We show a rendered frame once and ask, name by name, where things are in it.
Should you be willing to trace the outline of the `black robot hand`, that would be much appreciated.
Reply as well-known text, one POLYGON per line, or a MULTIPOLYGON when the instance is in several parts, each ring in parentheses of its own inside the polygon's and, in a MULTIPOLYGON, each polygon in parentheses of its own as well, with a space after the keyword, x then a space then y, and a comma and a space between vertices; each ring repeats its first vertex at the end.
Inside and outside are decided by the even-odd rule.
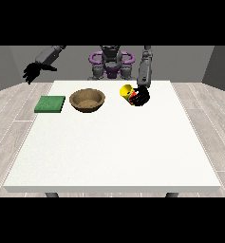
POLYGON ((150 100, 149 91, 145 85, 141 85, 138 88, 135 88, 134 91, 136 95, 130 97, 129 102, 135 106, 143 106, 150 100))
POLYGON ((31 63, 25 68, 23 78, 28 84, 31 84, 40 75, 42 70, 56 71, 57 68, 51 65, 31 63))

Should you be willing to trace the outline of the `yellow cup with melon print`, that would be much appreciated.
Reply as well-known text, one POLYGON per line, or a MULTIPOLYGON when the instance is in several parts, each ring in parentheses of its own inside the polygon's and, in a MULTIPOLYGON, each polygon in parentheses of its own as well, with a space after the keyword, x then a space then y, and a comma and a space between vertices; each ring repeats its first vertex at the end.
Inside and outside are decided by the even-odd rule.
POLYGON ((136 95, 136 92, 131 84, 125 84, 120 89, 120 95, 125 98, 130 104, 133 104, 131 102, 131 98, 136 95))

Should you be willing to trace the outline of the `green square pad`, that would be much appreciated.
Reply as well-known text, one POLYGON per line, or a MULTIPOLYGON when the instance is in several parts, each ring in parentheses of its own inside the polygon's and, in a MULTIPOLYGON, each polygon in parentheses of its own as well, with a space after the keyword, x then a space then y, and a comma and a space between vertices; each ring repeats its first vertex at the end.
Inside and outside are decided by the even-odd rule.
POLYGON ((34 108, 35 113, 60 113, 65 96, 42 96, 34 108))

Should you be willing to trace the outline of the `brown wooden bowl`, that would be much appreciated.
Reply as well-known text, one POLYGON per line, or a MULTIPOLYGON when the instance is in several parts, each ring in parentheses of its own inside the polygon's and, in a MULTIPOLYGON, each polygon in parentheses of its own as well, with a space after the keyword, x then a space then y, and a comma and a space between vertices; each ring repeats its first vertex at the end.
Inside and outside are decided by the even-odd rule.
POLYGON ((77 90, 69 97, 71 105, 82 113, 97 111, 104 101, 105 95, 102 91, 93 88, 77 90))

